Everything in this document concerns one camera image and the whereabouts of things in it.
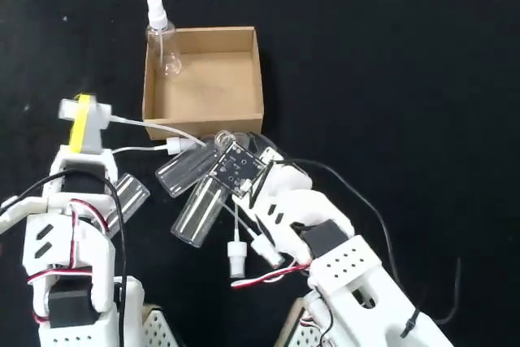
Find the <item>yellow component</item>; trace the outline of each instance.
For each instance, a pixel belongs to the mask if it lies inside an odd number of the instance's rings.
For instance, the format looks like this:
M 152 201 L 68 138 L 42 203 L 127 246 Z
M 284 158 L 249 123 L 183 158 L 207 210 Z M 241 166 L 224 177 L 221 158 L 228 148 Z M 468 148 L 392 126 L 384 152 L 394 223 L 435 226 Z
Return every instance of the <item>yellow component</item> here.
M 78 99 L 78 110 L 76 112 L 76 119 L 72 125 L 71 138 L 68 146 L 73 154 L 81 152 L 83 145 L 83 136 L 85 135 L 85 126 L 87 124 L 87 114 L 90 108 L 90 95 L 81 94 Z

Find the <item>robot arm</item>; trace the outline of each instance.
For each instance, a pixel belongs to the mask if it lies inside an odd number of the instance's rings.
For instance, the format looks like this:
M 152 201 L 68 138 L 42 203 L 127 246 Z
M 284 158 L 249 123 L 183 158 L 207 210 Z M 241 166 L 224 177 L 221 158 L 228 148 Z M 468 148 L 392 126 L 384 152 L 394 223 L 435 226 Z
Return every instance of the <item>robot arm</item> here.
M 281 159 L 271 149 L 261 157 L 264 163 Z M 424 313 L 403 333 L 414 305 L 363 237 L 355 235 L 349 218 L 311 187 L 303 171 L 275 164 L 256 189 L 253 207 L 249 195 L 233 201 L 268 231 L 279 252 L 310 264 L 311 292 L 304 303 L 324 339 L 337 347 L 452 346 Z
M 97 104 L 94 97 L 62 102 L 60 117 L 75 122 L 71 143 L 60 147 L 50 176 L 67 169 L 86 171 L 110 181 L 119 198 L 133 188 L 127 177 L 124 186 L 118 186 L 114 157 L 101 147 L 100 133 L 110 112 L 110 106 Z M 86 178 L 63 176 L 46 183 L 40 197 L 13 197 L 2 204 L 0 234 L 27 218 L 23 265 L 33 288 L 32 307 L 42 346 L 120 345 L 115 297 L 120 296 L 122 281 L 115 277 L 115 247 L 110 239 L 114 231 L 109 232 L 115 202 L 101 181 Z M 142 194 L 131 195 L 125 206 L 135 211 L 134 198 Z M 142 347 L 144 291 L 131 276 L 126 288 L 124 345 Z

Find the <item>perforated plastic plate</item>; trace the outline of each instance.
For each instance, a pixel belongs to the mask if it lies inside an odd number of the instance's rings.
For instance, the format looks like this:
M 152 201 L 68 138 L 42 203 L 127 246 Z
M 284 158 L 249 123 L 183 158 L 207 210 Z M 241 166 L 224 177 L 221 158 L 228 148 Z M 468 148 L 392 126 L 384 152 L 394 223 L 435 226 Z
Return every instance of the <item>perforated plastic plate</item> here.
M 298 325 L 289 339 L 287 347 L 316 347 L 319 344 L 321 333 L 315 327 Z
M 160 310 L 152 310 L 143 327 L 145 347 L 179 347 Z

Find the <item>open cardboard box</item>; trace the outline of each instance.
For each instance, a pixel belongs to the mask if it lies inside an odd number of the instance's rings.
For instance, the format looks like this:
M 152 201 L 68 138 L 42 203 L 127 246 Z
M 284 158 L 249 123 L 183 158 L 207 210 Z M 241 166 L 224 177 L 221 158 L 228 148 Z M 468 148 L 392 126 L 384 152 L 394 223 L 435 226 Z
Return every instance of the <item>open cardboard box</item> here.
M 220 130 L 260 132 L 262 77 L 254 28 L 180 28 L 176 34 L 179 75 L 156 77 L 146 50 L 143 120 L 199 137 Z M 154 128 L 148 133 L 152 140 L 171 137 Z

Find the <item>spray bottle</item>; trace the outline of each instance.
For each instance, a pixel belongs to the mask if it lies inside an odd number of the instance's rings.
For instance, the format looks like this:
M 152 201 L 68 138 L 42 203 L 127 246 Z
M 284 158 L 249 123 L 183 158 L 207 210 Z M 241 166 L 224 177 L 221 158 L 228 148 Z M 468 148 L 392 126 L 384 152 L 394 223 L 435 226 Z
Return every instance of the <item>spray bottle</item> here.
M 167 18 L 163 0 L 148 0 L 146 39 L 149 52 L 154 56 L 157 76 L 172 76 L 180 73 L 182 63 L 176 44 L 176 27 Z

